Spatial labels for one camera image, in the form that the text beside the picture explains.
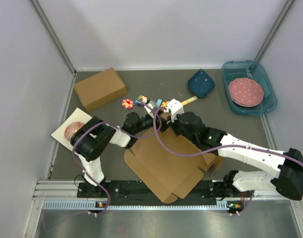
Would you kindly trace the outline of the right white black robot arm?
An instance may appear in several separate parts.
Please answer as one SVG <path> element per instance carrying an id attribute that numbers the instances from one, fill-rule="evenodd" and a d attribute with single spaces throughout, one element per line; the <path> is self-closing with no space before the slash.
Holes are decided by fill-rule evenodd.
<path id="1" fill-rule="evenodd" d="M 231 134 L 207 127 L 193 112 L 174 113 L 169 122 L 176 135 L 192 142 L 199 155 L 213 153 L 259 169 L 258 172 L 231 171 L 224 190 L 230 196 L 250 190 L 276 190 L 290 200 L 303 198 L 303 155 L 294 148 L 276 151 L 242 141 Z"/>

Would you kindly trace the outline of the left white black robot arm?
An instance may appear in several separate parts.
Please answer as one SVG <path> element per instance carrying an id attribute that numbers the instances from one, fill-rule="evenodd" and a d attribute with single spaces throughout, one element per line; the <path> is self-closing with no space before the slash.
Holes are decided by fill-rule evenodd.
<path id="1" fill-rule="evenodd" d="M 104 174 L 101 169 L 100 156 L 109 144 L 130 149 L 137 142 L 138 133 L 153 127 L 153 116 L 147 114 L 140 117 L 137 113 L 129 113 L 122 127 L 113 127 L 98 117 L 92 117 L 71 137 L 73 153 L 78 155 L 84 171 L 88 191 L 93 196 L 101 196 L 105 192 Z"/>

